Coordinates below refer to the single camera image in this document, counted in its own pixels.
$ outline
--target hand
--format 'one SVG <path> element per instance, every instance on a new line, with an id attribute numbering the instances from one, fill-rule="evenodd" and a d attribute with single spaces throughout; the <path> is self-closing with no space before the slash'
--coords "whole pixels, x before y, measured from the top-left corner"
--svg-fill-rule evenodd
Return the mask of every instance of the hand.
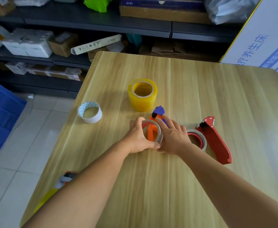
<path id="1" fill-rule="evenodd" d="M 163 133 L 163 140 L 161 148 L 158 149 L 159 151 L 176 154 L 184 145 L 192 143 L 184 126 L 180 126 L 165 114 L 162 117 L 167 125 L 160 118 L 156 118 Z"/>
<path id="2" fill-rule="evenodd" d="M 158 149 L 160 144 L 158 142 L 151 142 L 144 137 L 142 130 L 143 117 L 136 118 L 130 121 L 130 129 L 122 138 L 122 142 L 126 142 L 130 146 L 130 153 L 141 152 L 144 149 Z"/>

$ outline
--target wooden table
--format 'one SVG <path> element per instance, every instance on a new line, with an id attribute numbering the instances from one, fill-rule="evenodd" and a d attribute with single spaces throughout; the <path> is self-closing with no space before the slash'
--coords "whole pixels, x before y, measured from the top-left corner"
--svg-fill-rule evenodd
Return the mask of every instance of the wooden table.
<path id="1" fill-rule="evenodd" d="M 215 116 L 229 147 L 226 165 L 278 201 L 278 75 L 274 70 L 132 54 L 99 52 L 68 115 L 24 213 L 23 224 L 66 170 L 80 171 L 129 128 L 138 116 L 128 84 L 148 78 L 158 86 L 156 106 L 194 128 Z M 102 119 L 77 116 L 84 101 L 96 101 Z M 123 163 L 97 227 L 226 227 L 191 170 L 177 156 L 146 150 Z"/>

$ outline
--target green plastic bag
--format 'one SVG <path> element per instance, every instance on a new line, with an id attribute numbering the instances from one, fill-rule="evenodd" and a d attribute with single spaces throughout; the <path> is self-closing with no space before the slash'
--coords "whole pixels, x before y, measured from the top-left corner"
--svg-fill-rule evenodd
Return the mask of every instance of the green plastic bag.
<path id="1" fill-rule="evenodd" d="M 112 0 L 84 0 L 84 4 L 95 11 L 106 13 L 106 7 Z"/>

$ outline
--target tiled floor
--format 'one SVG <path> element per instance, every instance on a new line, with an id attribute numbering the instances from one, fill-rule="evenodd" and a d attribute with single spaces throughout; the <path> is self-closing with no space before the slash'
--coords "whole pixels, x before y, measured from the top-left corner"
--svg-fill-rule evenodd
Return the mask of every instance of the tiled floor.
<path id="1" fill-rule="evenodd" d="M 42 95 L 28 101 L 0 150 L 0 228 L 19 227 L 73 103 Z"/>

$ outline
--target double-sided tape roll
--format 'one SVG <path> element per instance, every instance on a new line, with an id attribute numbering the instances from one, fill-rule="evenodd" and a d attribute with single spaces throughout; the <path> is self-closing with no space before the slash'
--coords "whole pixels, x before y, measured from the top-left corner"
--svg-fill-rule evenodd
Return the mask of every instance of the double-sided tape roll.
<path id="1" fill-rule="evenodd" d="M 200 141 L 200 149 L 202 151 L 205 151 L 206 149 L 206 138 L 205 136 L 198 130 L 188 130 L 188 135 L 193 135 L 194 137 L 198 138 Z"/>
<path id="2" fill-rule="evenodd" d="M 147 112 L 154 108 L 158 88 L 152 80 L 136 79 L 129 84 L 127 91 L 135 110 Z"/>
<path id="3" fill-rule="evenodd" d="M 91 118 L 85 118 L 84 112 L 91 107 L 98 108 L 98 112 Z M 78 107 L 78 115 L 88 124 L 96 123 L 102 118 L 102 110 L 98 103 L 95 101 L 86 101 Z"/>
<path id="4" fill-rule="evenodd" d="M 158 125 L 157 122 L 153 121 L 153 120 L 144 120 L 142 121 L 142 129 L 148 125 L 155 125 L 157 127 L 158 130 L 158 135 L 157 138 L 155 139 L 155 142 L 158 142 L 159 144 L 161 143 L 162 139 L 163 139 L 163 133 L 160 129 L 160 126 Z"/>

